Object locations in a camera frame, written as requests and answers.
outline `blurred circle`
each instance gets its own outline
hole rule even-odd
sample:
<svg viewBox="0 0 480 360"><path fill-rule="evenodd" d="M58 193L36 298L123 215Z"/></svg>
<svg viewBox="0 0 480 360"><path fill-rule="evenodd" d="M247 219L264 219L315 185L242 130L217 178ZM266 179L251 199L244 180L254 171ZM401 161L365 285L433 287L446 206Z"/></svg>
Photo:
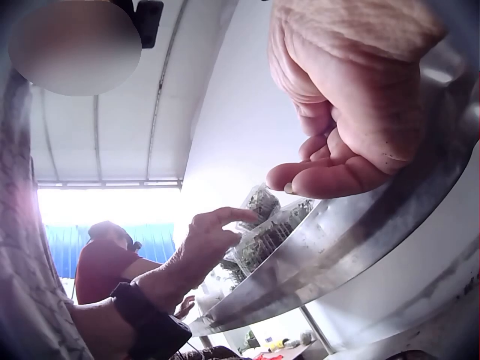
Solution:
<svg viewBox="0 0 480 360"><path fill-rule="evenodd" d="M14 25L9 41L12 64L25 79L68 96L116 88L135 71L141 52L131 19L108 1L36 9Z"/></svg>

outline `wrist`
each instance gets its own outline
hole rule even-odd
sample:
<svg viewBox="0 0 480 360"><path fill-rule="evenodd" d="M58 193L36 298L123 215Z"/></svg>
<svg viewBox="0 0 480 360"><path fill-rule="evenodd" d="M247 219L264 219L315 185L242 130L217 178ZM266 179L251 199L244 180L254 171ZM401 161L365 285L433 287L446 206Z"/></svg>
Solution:
<svg viewBox="0 0 480 360"><path fill-rule="evenodd" d="M178 304L190 291L190 287L181 279L180 269L169 260L159 268L149 271L135 279L135 283L142 290L144 295L160 311L173 314Z"/></svg>

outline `red object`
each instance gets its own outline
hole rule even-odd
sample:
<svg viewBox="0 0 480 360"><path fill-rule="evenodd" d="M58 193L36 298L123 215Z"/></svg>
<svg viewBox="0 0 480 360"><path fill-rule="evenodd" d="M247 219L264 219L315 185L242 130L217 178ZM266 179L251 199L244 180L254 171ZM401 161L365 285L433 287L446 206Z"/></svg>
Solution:
<svg viewBox="0 0 480 360"><path fill-rule="evenodd" d="M121 274L140 257L108 240L85 245L78 258L75 290L80 305L104 300L122 281Z"/></svg>
<svg viewBox="0 0 480 360"><path fill-rule="evenodd" d="M282 355L275 356L274 358L266 358L263 356L263 354L260 354L253 360L281 360L281 359L283 359Z"/></svg>

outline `black wrist strap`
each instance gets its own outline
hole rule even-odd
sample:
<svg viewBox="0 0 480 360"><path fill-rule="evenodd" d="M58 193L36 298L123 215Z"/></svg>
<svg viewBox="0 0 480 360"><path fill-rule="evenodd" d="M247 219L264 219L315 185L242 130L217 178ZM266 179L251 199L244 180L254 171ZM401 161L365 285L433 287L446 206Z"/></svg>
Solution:
<svg viewBox="0 0 480 360"><path fill-rule="evenodd" d="M128 352L133 360L168 360L192 337L187 325L159 311L136 284L119 283L110 296L119 314L136 331Z"/></svg>

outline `yellow object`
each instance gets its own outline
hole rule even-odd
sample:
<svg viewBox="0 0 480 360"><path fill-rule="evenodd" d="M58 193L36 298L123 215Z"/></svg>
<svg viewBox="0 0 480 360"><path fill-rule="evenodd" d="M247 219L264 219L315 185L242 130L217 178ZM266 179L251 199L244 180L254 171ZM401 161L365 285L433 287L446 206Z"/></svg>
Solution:
<svg viewBox="0 0 480 360"><path fill-rule="evenodd" d="M275 351L277 349L282 349L285 347L283 345L283 340L269 342L267 343L267 346L270 348L271 351Z"/></svg>

